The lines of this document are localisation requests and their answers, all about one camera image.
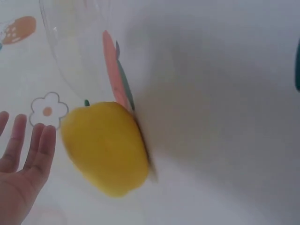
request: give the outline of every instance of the table surface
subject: table surface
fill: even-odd
[[[23,16],[36,21],[29,37],[0,50],[0,111],[11,114],[0,153],[19,113],[29,117],[20,165],[32,123],[58,128],[49,181],[23,224],[299,224],[300,94],[294,62],[300,2],[103,2],[112,6],[108,31],[121,47],[157,180],[111,199],[73,167],[59,119],[83,106],[83,95],[94,97],[97,83],[78,91],[71,74],[62,76],[38,0],[0,0],[0,22]],[[93,100],[113,100],[107,80],[99,85],[105,97]],[[52,104],[50,120],[45,101]]]

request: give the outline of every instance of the orange flower center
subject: orange flower center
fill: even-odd
[[[52,108],[51,107],[46,107],[44,110],[43,110],[43,115],[44,116],[51,116],[52,114]]]

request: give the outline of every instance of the palm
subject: palm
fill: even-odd
[[[0,135],[8,114],[0,113]],[[0,159],[0,223],[17,225],[30,211],[39,191],[47,181],[55,149],[55,128],[37,124],[33,128],[30,150],[22,170],[19,166],[24,141],[26,116],[15,119],[11,139]]]

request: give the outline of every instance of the pepper stem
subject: pepper stem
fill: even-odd
[[[84,106],[90,106],[90,102],[87,99],[84,101]]]

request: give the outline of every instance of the white flower print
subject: white flower print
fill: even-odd
[[[69,111],[67,104],[60,102],[60,97],[55,92],[49,92],[45,97],[34,99],[31,108],[30,123],[32,126],[43,123],[52,125],[56,129],[60,128],[60,119]]]

